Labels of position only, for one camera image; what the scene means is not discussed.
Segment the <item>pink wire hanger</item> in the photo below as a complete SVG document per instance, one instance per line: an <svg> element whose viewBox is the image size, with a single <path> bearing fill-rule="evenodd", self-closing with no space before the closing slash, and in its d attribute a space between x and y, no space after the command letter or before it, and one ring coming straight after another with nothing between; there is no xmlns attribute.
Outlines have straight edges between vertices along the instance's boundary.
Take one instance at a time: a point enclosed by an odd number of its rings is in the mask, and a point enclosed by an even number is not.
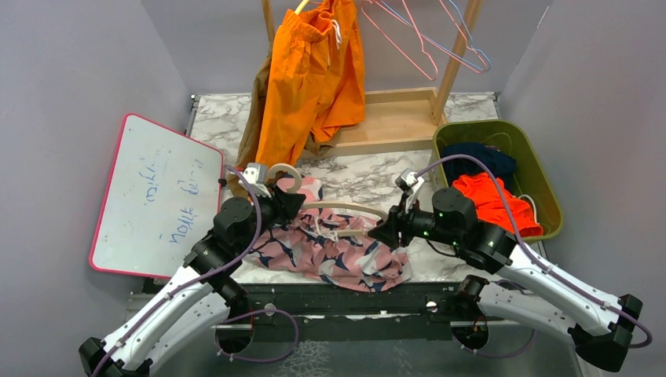
<svg viewBox="0 0 666 377"><path fill-rule="evenodd" d="M489 71L492 64L488 56L482 49L474 46L474 38L472 30L474 23L478 18L478 14L484 4L483 1L468 1L465 12L461 12L455 1L440 1L440 4L447 14L450 21L456 27L457 36L454 42L454 47L445 52L456 63L461 64L468 70L475 74L481 75ZM464 57L465 52L472 52L472 54L480 61L480 65L474 64Z"/></svg>
<svg viewBox="0 0 666 377"><path fill-rule="evenodd" d="M400 13L403 2L398 2L398 9L386 1L361 1L361 14L407 62L429 81L433 82L439 74L434 57L426 48L426 40L419 33L414 21Z"/></svg>

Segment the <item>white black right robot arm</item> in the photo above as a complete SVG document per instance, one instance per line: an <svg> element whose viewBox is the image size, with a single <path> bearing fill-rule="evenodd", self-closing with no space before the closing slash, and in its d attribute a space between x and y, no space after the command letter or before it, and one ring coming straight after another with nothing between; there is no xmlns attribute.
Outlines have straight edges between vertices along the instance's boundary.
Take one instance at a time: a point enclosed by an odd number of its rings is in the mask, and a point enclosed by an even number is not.
<svg viewBox="0 0 666 377"><path fill-rule="evenodd" d="M433 210L407 206L403 196L368 235L385 245L408 246L415 237L452 246L456 257L475 269L516 283L532 295L509 294L478 276L468 276L453 299L455 313L501 317L547 332L573 345L597 368L618 372L631 348L642 302L616 296L568 274L538 255L506 229L478 219L474 203L455 188L432 197Z"/></svg>

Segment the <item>pink shark print shorts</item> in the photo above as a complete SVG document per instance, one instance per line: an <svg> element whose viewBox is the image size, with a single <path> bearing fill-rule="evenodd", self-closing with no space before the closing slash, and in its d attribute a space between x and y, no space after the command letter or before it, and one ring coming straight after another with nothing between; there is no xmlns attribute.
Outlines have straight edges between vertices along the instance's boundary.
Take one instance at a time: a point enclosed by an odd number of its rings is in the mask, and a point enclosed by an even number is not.
<svg viewBox="0 0 666 377"><path fill-rule="evenodd" d="M305 203L323 201L323 184L302 179L297 191ZM247 256L271 270L301 273L304 277L366 293L387 291L412 277L405 249L390 248L368 236L337 236L337 230L374 228L380 218L345 209L300 210L288 225L265 231Z"/></svg>

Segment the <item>red orange shorts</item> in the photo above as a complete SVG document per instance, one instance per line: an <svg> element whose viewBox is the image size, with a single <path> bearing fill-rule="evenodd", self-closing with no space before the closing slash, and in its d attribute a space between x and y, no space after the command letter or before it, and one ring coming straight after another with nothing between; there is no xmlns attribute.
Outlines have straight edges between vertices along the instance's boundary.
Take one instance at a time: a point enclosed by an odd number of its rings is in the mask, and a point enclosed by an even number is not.
<svg viewBox="0 0 666 377"><path fill-rule="evenodd" d="M521 237L542 236L544 233L543 227L535 220L535 213L531 204L528 201L513 196L504 187L501 179L497 178L497 181L507 200L508 207ZM452 183L452 187L461 191L465 197L474 202L477 216L480 220L499 225L509 232L514 231L514 227L500 199L500 194L487 173L484 172L473 176L461 175Z"/></svg>

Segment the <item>navy blue shorts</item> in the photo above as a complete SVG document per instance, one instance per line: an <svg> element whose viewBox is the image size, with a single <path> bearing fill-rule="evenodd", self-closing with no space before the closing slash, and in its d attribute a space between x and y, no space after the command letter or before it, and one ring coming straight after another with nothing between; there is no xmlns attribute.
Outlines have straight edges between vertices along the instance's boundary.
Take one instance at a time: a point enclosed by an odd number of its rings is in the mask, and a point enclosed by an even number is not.
<svg viewBox="0 0 666 377"><path fill-rule="evenodd" d="M440 157L453 155L468 155L481 161L498 179L507 181L512 178L517 168L517 161L505 154L497 147L477 142L464 142L443 147ZM476 163L468 159L454 159L443 163L445 176L449 183L453 183L461 175L476 175L484 173Z"/></svg>

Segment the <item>beige wooden hanger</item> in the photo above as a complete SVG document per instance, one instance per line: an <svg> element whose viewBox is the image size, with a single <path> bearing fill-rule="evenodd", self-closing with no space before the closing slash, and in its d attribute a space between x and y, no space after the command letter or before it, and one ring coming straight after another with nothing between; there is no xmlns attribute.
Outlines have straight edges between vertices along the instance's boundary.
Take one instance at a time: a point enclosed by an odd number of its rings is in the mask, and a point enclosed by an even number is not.
<svg viewBox="0 0 666 377"><path fill-rule="evenodd" d="M286 163L278 163L276 165L273 165L272 167L269 168L268 171L268 177L269 178L276 178L278 173L280 172L286 172L289 173L295 180L295 183L287 189L288 193L296 193L298 189L302 187L302 177L301 174L295 169L295 167L286 164ZM353 210L357 212L363 212L365 214L371 214L374 215L381 220L386 220L388 218L388 214L379 208L376 207L371 207L368 205L364 204L359 204L359 203L345 203L341 201L330 201L330 200L323 200L323 201L316 201L316 202L309 202L309 203L303 203L301 205L302 210L311 210L311 209L345 209L345 210ZM365 229L345 229L345 230L337 230L335 232L337 236L366 236L368 234L368 231Z"/></svg>

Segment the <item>light blue wire hanger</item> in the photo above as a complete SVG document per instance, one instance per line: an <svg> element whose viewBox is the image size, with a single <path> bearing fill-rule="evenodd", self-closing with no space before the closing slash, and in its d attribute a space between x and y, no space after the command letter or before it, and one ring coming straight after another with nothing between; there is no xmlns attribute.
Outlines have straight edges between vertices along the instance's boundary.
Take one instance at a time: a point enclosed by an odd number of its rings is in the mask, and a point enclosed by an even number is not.
<svg viewBox="0 0 666 377"><path fill-rule="evenodd" d="M386 1L398 9L399 1ZM422 34L426 40L426 48L434 57L437 63L439 73L443 68L443 61L440 59L443 56L449 57L445 50L450 50L454 47L456 41L457 30L453 23L448 18L443 10L440 1L401 1L404 5L401 6L400 13L407 16L414 21L415 26L418 28L419 33ZM464 12L464 7L455 1L461 12ZM464 57L474 64L480 65L480 61L472 54L472 52L465 52Z"/></svg>

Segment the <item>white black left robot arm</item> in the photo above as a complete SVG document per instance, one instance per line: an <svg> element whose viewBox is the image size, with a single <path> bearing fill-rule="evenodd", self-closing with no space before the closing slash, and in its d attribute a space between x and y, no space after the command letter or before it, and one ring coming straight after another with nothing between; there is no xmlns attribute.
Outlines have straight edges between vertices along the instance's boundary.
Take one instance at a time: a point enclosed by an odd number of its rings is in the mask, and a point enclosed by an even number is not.
<svg viewBox="0 0 666 377"><path fill-rule="evenodd" d="M231 277L259 236L292 222L306 195L269 186L269 196L227 199L165 286L122 327L79 347L88 376L152 376L208 328L247 314L247 292Z"/></svg>

